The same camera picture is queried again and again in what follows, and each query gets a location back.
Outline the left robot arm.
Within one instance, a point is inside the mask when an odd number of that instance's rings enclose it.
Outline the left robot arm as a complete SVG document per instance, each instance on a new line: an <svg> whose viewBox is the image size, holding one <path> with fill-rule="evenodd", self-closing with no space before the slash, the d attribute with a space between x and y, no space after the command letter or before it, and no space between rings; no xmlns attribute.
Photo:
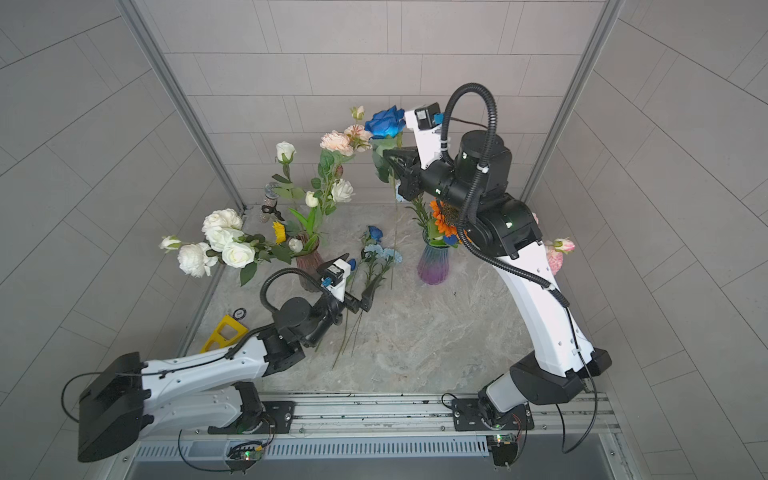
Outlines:
<svg viewBox="0 0 768 480"><path fill-rule="evenodd" d="M345 255L322 264L316 274L289 267L268 276L259 291L272 323L249 331L233 346L167 360L144 361L131 352L91 373L78 398L77 459L92 463L122 452L164 424L184 430L208 421L213 434L260 427L264 407L254 382L292 368L314 348L343 311L369 311L375 286L356 298L346 290L351 266ZM293 297L281 307L267 293L288 275L306 279L320 293L315 303Z"/></svg>

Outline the blue purple glass vase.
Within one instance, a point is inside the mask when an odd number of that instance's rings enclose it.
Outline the blue purple glass vase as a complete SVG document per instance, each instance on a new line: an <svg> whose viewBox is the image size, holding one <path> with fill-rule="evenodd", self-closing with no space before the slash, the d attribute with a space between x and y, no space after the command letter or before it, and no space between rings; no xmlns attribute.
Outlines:
<svg viewBox="0 0 768 480"><path fill-rule="evenodd" d="M451 246L445 243L434 244L426 234L423 235L425 243L422 255L417 265L418 277L428 285L443 283L450 272Z"/></svg>

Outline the small blue tulip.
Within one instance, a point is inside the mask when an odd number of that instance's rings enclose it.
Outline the small blue tulip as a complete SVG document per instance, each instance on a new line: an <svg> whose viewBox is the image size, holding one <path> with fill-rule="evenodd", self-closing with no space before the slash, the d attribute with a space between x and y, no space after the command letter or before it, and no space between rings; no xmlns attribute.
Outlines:
<svg viewBox="0 0 768 480"><path fill-rule="evenodd" d="M359 301L351 294L349 277L356 268L356 261L348 259L349 254L320 263L314 279L320 287L320 297L312 306L313 318L317 321L309 335L313 348L319 349L322 339L333 325L343 323L343 311L352 306L356 311Z"/></svg>

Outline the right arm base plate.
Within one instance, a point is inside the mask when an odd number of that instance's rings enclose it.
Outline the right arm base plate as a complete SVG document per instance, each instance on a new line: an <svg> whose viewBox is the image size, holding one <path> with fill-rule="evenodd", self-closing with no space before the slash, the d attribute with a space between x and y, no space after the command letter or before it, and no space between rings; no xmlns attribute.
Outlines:
<svg viewBox="0 0 768 480"><path fill-rule="evenodd" d="M527 403L519 404L507 412L498 411L484 398L460 398L445 394L441 403L451 411L454 428L459 432L514 431L524 432L535 428Z"/></svg>

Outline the white rose bouquet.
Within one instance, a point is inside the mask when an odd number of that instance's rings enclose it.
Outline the white rose bouquet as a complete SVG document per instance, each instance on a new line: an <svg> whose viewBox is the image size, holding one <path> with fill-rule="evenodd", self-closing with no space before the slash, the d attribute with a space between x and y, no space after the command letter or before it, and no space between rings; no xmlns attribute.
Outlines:
<svg viewBox="0 0 768 480"><path fill-rule="evenodd" d="M276 244L275 238L245 232L243 225L243 218L234 209L215 210L203 220L203 241L184 242L177 236L165 236L158 248L175 253L185 275L208 277L215 266L224 265L239 271L241 286L255 277L262 263L292 262L296 252L289 247L288 236L286 242Z"/></svg>

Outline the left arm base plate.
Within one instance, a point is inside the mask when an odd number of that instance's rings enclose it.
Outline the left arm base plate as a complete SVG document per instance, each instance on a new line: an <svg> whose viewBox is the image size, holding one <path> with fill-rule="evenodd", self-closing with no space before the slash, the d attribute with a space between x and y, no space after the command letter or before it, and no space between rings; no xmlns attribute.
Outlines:
<svg viewBox="0 0 768 480"><path fill-rule="evenodd" d="M260 413L240 413L224 427L210 426L209 435L276 435L288 434L293 422L296 403L266 401Z"/></svg>

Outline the dark blue rose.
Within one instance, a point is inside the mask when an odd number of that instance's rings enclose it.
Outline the dark blue rose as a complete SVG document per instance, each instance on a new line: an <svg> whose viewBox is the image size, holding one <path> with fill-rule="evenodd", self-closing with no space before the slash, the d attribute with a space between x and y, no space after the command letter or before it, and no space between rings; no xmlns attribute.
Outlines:
<svg viewBox="0 0 768 480"><path fill-rule="evenodd" d="M361 237L361 252L358 259L351 259L350 263L353 264L352 267L352 273L347 281L347 292L352 294L354 292L354 286L355 286L355 280L356 275L361 269L361 265L367 260L367 257L370 255L370 249L369 246L373 245L379 245L381 243L383 237L382 231L373 225L369 225L367 227L367 230L363 233ZM345 320L344 320L344 332L343 337L339 346L339 350L336 354L336 357L334 359L334 363L332 365L332 368L335 368L337 363L340 360L340 357L342 353L344 352L347 341L349 339L349 324L350 324L350 311L347 310L345 314Z"/></svg>

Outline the dark blue rose vase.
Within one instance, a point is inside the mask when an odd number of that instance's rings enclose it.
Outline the dark blue rose vase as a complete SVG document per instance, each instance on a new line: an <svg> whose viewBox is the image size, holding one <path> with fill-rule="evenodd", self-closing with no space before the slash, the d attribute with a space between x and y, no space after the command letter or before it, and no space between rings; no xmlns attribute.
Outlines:
<svg viewBox="0 0 768 480"><path fill-rule="evenodd" d="M384 159L384 152L403 147L405 129L405 111L397 106L375 113L365 122L364 129L370 135L368 142L372 148L372 160L380 181L388 183L396 193L397 174Z"/></svg>

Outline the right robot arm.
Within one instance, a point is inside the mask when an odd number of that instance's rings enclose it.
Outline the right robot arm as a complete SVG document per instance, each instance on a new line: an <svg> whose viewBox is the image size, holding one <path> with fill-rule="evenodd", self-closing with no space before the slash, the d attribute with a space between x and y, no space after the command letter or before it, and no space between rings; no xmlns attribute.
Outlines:
<svg viewBox="0 0 768 480"><path fill-rule="evenodd" d="M470 93L484 101L487 125L465 133L457 154L451 155L453 109ZM366 124L376 139L395 137L404 129L413 132L415 146L386 147L381 154L400 181L399 194L406 200L429 194L440 210L458 209L454 225L461 244L498 271L522 315L532 352L478 394L479 416L492 428L509 423L527 403L570 402L612 364L609 353L594 347L573 320L534 214L507 191L513 154L497 133L497 120L491 92L467 83L446 107L392 107Z"/></svg>

